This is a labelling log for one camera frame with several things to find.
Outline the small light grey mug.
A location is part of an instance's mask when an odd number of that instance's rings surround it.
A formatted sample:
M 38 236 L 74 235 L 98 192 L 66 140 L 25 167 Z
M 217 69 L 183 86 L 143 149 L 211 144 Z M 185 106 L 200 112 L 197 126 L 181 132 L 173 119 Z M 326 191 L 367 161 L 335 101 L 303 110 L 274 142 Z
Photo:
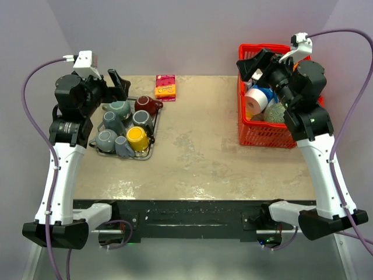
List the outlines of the small light grey mug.
M 115 140 L 115 152 L 121 158 L 134 158 L 135 151 L 130 146 L 128 140 L 124 136 L 118 136 Z

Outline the yellow mug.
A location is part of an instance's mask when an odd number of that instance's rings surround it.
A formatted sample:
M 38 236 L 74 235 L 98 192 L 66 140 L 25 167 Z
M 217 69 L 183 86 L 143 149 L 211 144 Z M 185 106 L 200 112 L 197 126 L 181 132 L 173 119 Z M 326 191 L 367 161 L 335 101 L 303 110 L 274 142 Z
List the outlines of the yellow mug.
M 126 138 L 132 149 L 136 152 L 146 150 L 150 144 L 145 130 L 139 126 L 130 128 L 126 133 Z

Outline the grey round mug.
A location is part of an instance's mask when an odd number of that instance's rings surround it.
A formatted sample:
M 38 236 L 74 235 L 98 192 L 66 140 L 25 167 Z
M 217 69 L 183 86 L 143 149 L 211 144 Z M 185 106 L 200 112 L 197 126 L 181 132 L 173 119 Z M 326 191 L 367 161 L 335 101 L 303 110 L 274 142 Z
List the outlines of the grey round mug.
M 111 153 L 115 150 L 115 140 L 118 134 L 111 129 L 100 131 L 94 139 L 89 141 L 88 145 L 92 148 L 98 148 L 104 153 Z

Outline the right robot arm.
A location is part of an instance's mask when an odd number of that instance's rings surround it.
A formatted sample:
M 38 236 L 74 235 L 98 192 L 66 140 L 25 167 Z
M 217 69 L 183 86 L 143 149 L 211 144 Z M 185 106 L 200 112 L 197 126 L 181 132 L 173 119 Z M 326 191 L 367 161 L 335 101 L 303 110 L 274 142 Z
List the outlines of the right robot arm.
M 337 158 L 332 155 L 334 129 L 329 113 L 318 101 L 326 86 L 324 68 L 312 60 L 284 59 L 267 48 L 251 59 L 236 63 L 240 78 L 247 82 L 256 70 L 261 88 L 270 88 L 285 108 L 284 123 L 301 149 L 315 188 L 315 207 L 283 199 L 267 202 L 259 215 L 261 225 L 273 229 L 280 222 L 301 229 L 309 240 L 368 222 L 348 195 Z

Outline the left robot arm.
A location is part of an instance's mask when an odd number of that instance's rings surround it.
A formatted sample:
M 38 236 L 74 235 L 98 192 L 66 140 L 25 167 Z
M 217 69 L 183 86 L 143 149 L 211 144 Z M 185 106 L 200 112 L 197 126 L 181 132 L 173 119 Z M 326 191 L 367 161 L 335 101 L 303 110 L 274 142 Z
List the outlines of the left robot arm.
M 78 167 L 93 129 L 90 118 L 101 104 L 128 97 L 130 81 L 120 78 L 114 69 L 109 69 L 108 74 L 112 87 L 102 78 L 81 78 L 76 72 L 56 80 L 57 105 L 48 136 L 54 152 L 47 183 L 34 221 L 24 223 L 22 229 L 22 235 L 39 246 L 47 247 L 50 239 L 53 248 L 80 250 L 89 233 L 101 224 L 108 229 L 120 224 L 121 215 L 110 204 L 96 203 L 73 213 Z

